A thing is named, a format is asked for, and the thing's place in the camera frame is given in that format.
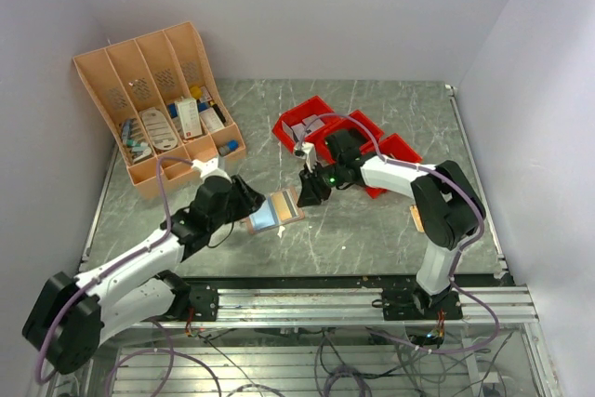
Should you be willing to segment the red bin with black cards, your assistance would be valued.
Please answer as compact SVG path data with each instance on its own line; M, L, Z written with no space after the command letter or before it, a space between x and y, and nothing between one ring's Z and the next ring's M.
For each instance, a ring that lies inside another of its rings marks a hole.
M339 130L346 130L355 140L358 149L368 142L379 142L385 135L385 132L360 110L348 115L336 112L321 113L318 115L318 119L324 125L309 132L305 140L315 146L317 153L326 162L334 162L336 158L331 154L325 139Z

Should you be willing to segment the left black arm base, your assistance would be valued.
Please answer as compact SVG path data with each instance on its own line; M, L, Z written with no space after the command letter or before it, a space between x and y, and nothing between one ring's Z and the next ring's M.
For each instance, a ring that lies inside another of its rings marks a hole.
M218 315L219 293L210 283L182 278L161 271L140 287L141 307L148 318L159 321L214 322Z

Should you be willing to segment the red bin with white cards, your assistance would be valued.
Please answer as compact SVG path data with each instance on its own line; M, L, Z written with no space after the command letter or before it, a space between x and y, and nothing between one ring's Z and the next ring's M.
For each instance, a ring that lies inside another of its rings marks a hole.
M272 134L290 152L301 138L320 152L324 135L338 120L334 110L319 96L314 96L283 112L273 126Z

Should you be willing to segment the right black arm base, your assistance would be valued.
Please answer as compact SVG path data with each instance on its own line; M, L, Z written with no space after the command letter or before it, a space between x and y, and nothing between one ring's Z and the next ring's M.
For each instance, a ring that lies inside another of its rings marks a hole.
M448 286L438 295L429 295L419 286L383 289L371 303L381 309L385 321L427 320L438 322L463 317L459 294Z

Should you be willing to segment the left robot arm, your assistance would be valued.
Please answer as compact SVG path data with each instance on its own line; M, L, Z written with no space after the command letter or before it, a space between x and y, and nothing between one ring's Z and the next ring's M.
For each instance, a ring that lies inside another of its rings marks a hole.
M50 277L22 336L42 362L70 374L132 324L153 316L182 318L190 307L190 289L173 268L207 247L220 228L249 217L264 202L264 195L238 175L207 178L190 204L142 243L92 271Z

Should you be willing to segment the red bin with gold cards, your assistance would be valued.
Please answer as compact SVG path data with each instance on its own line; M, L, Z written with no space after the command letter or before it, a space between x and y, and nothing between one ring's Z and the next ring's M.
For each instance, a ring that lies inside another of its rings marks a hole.
M391 158L410 162L410 163L419 163L422 161L422 157L415 152L404 139L402 139L398 134L392 133L382 139L378 143L379 149L383 154L389 155ZM368 152L376 152L373 142L367 142L361 147L362 154L366 154ZM378 198L381 194L386 192L386 190L378 189L378 188L365 188L366 193L372 199Z

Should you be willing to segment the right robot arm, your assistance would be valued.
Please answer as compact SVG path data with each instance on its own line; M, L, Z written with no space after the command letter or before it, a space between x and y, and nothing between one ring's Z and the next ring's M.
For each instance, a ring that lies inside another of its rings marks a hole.
M333 162L321 165L313 144L298 142L293 154L305 161L299 173L300 207L320 205L332 190L358 185L396 192L413 200L428 238L421 267L416 274L420 288L409 301L418 317L432 317L443 306L462 250L482 237L485 209L460 166L451 160L420 165L395 160L382 152L360 151L346 130L325 139Z

